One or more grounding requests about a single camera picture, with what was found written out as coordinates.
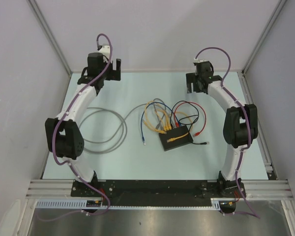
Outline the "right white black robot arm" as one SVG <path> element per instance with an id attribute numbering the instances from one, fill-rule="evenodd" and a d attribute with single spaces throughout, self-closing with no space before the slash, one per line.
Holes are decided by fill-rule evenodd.
<path id="1" fill-rule="evenodd" d="M 227 153 L 217 179 L 217 192 L 229 197 L 241 182 L 240 171 L 244 153 L 258 136 L 258 112 L 254 104 L 242 103 L 224 86 L 222 78 L 214 75 L 208 60 L 194 60 L 196 70 L 186 74 L 187 92 L 202 92 L 212 97 L 224 110 L 223 137 Z"/>

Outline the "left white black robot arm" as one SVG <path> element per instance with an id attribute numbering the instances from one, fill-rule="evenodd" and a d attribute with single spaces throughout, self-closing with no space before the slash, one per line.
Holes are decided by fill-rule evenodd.
<path id="1" fill-rule="evenodd" d="M 98 193 L 96 172 L 88 166 L 83 152 L 85 141 L 80 132 L 82 116 L 97 97 L 105 80 L 121 80 L 121 59 L 112 60 L 110 53 L 94 52 L 77 81 L 77 88 L 68 106 L 56 118 L 45 121 L 48 149 L 59 165 L 68 165 L 75 179 L 83 182 L 81 190 L 87 196 Z"/>

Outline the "black network switch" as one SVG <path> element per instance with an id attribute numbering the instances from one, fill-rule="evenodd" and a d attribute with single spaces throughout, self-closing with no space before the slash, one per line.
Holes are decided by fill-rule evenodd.
<path id="1" fill-rule="evenodd" d="M 164 151 L 179 148 L 193 142 L 193 138 L 186 125 L 168 130 L 165 134 L 159 133 L 158 136 Z"/>

